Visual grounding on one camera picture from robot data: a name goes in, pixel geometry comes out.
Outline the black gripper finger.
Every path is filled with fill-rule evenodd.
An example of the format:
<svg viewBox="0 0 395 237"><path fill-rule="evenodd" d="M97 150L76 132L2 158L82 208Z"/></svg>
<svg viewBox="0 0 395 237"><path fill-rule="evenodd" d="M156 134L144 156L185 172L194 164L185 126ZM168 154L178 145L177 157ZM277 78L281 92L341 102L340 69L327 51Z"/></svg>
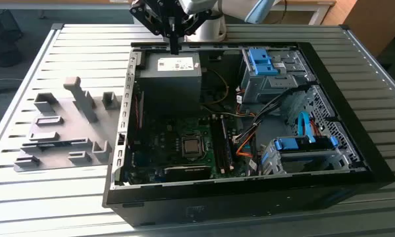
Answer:
<svg viewBox="0 0 395 237"><path fill-rule="evenodd" d="M204 21L209 18L212 11L201 11L185 19L185 13L174 14L174 54L181 49L180 40L184 36L190 36Z"/></svg>
<svg viewBox="0 0 395 237"><path fill-rule="evenodd" d="M134 0L129 9L134 19L146 27L146 29L157 36L161 35L169 43L170 54L174 54L174 34L169 17L152 18L146 16L148 12L141 0Z"/></svg>

